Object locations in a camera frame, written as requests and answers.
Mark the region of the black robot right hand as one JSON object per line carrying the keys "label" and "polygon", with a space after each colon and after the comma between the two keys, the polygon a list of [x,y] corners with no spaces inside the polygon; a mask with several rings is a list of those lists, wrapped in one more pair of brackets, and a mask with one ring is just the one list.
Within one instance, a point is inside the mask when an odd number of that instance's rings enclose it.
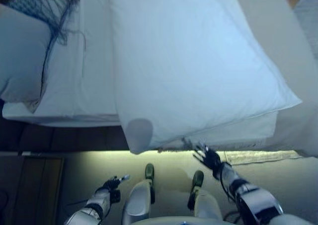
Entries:
{"label": "black robot right hand", "polygon": [[199,144],[194,148],[193,157],[210,169],[215,179],[220,180],[222,162],[220,156],[214,150],[210,149],[207,145]]}

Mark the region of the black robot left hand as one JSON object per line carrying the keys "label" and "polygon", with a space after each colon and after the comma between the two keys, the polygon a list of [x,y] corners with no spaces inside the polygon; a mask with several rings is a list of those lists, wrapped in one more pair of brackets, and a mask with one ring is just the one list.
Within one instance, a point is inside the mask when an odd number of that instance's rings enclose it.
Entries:
{"label": "black robot left hand", "polygon": [[126,174],[122,177],[118,177],[118,176],[113,176],[110,179],[108,179],[101,187],[99,187],[97,189],[97,191],[99,190],[108,190],[108,191],[114,191],[118,188],[118,186],[126,181],[130,179],[130,175]]}

